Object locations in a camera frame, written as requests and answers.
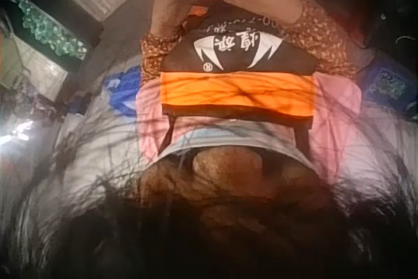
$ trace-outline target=green patterned fabric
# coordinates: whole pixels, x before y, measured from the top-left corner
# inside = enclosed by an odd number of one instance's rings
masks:
[[[33,36],[48,45],[57,55],[70,55],[84,60],[86,45],[61,25],[55,23],[28,0],[12,0],[24,13],[23,27],[30,29]]]

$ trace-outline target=pink fabric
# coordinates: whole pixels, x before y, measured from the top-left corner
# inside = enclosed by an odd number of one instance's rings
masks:
[[[360,112],[361,91],[347,78],[322,73],[313,75],[317,99],[310,130],[312,157],[319,173],[334,182],[347,141],[354,135],[353,117]],[[139,150],[149,162],[156,159],[158,149],[169,129],[159,97],[159,79],[145,84],[137,95]],[[190,130],[216,125],[219,118],[188,117],[176,121],[172,141],[176,142]],[[268,129],[274,130],[273,123]]]

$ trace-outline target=sleeve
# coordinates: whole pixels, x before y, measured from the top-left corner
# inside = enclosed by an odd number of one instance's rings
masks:
[[[314,0],[302,2],[302,16],[295,24],[281,30],[282,38],[314,55],[320,61],[317,71],[353,79],[358,68],[347,60],[347,38]]]
[[[141,86],[154,78],[158,78],[161,72],[161,63],[165,56],[182,40],[183,29],[179,27],[172,37],[157,37],[148,33],[141,40],[142,68]]]

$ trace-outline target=pink shirt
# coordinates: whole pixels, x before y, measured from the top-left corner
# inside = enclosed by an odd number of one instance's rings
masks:
[[[353,117],[361,107],[361,90],[350,79],[323,73],[313,75],[317,97],[313,125],[310,130],[312,161],[318,173],[333,183],[339,173],[346,143],[354,135]],[[139,151],[146,163],[157,158],[158,149],[169,130],[169,119],[163,115],[160,102],[160,81],[145,84],[137,95]],[[211,117],[185,117],[176,120],[172,142],[198,127],[222,124]],[[268,132],[278,134],[273,123],[264,123]]]

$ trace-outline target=orange stripe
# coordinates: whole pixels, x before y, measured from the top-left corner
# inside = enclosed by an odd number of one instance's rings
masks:
[[[240,105],[292,116],[313,116],[311,76],[289,73],[162,73],[161,102],[167,105]]]

